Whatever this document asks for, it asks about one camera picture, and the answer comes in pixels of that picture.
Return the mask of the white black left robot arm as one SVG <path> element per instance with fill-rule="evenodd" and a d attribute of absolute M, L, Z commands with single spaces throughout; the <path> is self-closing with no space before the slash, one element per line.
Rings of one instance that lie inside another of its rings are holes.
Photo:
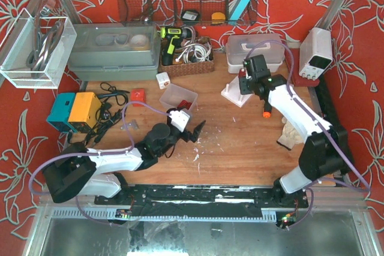
<path fill-rule="evenodd" d="M 88 149 L 72 144 L 60 156 L 41 169 L 54 203 L 64 203 L 79 195 L 113 198 L 126 185 L 119 171 L 146 170 L 165 156 L 171 157 L 178 141 L 195 143 L 205 126 L 203 121 L 193 131 L 180 131 L 170 121 L 155 124 L 144 139 L 132 149 Z"/>

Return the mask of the orange black handle screwdriver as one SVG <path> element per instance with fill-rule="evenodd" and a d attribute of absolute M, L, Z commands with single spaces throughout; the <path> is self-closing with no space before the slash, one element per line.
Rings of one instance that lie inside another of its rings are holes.
<path fill-rule="evenodd" d="M 271 117 L 271 112 L 272 112 L 272 106 L 270 105 L 270 103 L 265 101 L 264 106 L 263 106 L 263 114 L 262 114 L 262 116 L 264 118 L 270 118 Z"/>

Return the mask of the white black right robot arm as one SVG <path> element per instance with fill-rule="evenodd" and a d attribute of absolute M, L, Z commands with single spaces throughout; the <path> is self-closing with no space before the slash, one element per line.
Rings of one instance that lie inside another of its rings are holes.
<path fill-rule="evenodd" d="M 244 59 L 239 89 L 243 95 L 257 95 L 266 108 L 277 109 L 304 141 L 298 165 L 274 181 L 272 192 L 276 203 L 289 204 L 300 190 L 321 177 L 351 171 L 347 131 L 317 115 L 298 97 L 284 76 L 271 74 L 263 55 Z"/>

